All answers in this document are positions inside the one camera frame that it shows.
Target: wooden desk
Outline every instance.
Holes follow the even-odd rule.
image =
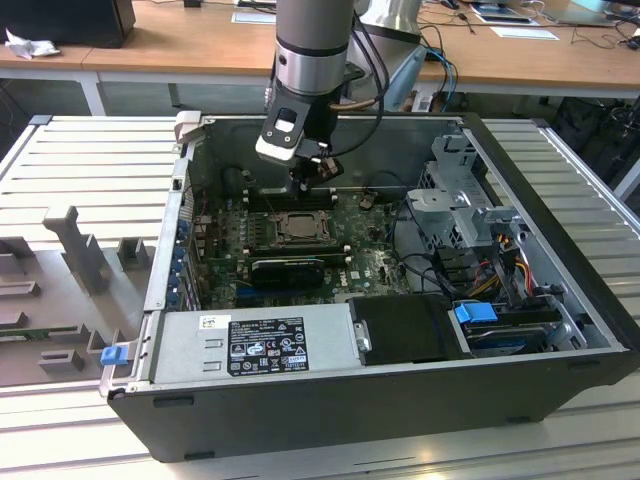
[[[27,60],[16,57],[11,50],[3,46],[0,48],[0,69],[82,70],[82,61],[90,51],[91,47],[68,46],[64,47],[58,55]]]
[[[136,25],[121,49],[94,48],[87,70],[268,76],[274,25],[231,23],[232,5],[134,2]]]
[[[229,5],[185,9],[182,2],[134,1],[136,25],[121,49],[62,46],[62,55],[32,61],[0,49],[0,77],[78,81],[91,113],[104,115],[102,82],[265,85],[271,70],[275,26],[231,23],[237,11]],[[551,2],[567,0],[548,0]],[[480,23],[462,5],[473,24]],[[430,5],[422,20],[440,25],[447,57],[459,71],[458,91],[521,95],[635,98],[640,94],[640,52],[624,46],[603,50],[588,42],[570,43],[573,29],[548,26],[559,41],[498,37],[487,26],[476,35],[452,10]],[[623,26],[626,33],[633,28]],[[612,29],[580,28],[595,41]],[[433,45],[433,29],[425,29]],[[418,90],[430,95],[442,80],[442,66],[425,64]]]
[[[420,15],[421,19],[434,23],[451,20],[446,16],[452,12],[449,9],[430,6],[428,10],[429,13]],[[452,22],[456,26],[438,26],[447,58],[458,68],[459,88],[486,93],[519,93],[514,90],[524,88],[526,92],[522,93],[534,94],[538,90],[540,94],[556,96],[580,93],[633,98],[640,93],[640,54],[623,45],[607,50],[587,41],[571,44],[573,27],[553,26],[542,17],[536,21],[546,25],[545,30],[560,40],[501,38],[491,28],[476,25],[481,22],[466,5],[461,4],[459,11],[473,24],[475,35],[457,18]],[[631,25],[623,25],[621,29],[627,34],[634,30]],[[429,42],[437,46],[435,31],[426,28],[424,32]],[[606,44],[601,35],[616,34],[610,28],[580,27],[578,32],[600,44]],[[433,86],[441,81],[442,74],[439,64],[427,65],[419,79]]]

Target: red wire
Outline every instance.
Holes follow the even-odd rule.
[[[477,285],[478,281],[480,280],[480,278],[478,278],[478,277],[480,277],[480,269],[481,269],[481,267],[486,267],[487,265],[491,265],[491,262],[485,260],[480,265],[478,265],[478,268],[476,268],[476,281],[473,282],[474,286]]]

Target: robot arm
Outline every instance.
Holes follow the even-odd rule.
[[[272,92],[256,151],[289,169],[295,195],[343,172],[331,144],[338,113],[375,103],[382,108],[394,84],[388,67],[396,71],[419,47],[420,0],[373,0],[366,26],[354,7],[354,0],[278,0]],[[419,60],[415,75],[424,55]],[[366,98],[340,104],[345,93]]]

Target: blue clip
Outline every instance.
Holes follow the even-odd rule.
[[[103,366],[106,365],[126,365],[127,354],[129,353],[129,347],[127,346],[113,346],[105,347],[102,349],[102,355],[100,356],[100,363]]]
[[[495,322],[498,320],[490,303],[463,303],[454,310],[459,323]]]

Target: yellow wire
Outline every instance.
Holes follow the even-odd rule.
[[[480,293],[484,292],[485,290],[487,290],[488,288],[492,287],[493,285],[495,285],[498,282],[498,276],[494,275],[493,277],[491,277],[489,280],[487,280],[485,283],[483,283],[482,285],[480,285],[478,288],[476,288],[473,292],[471,292],[469,294],[470,297],[473,297],[475,295],[479,295]]]

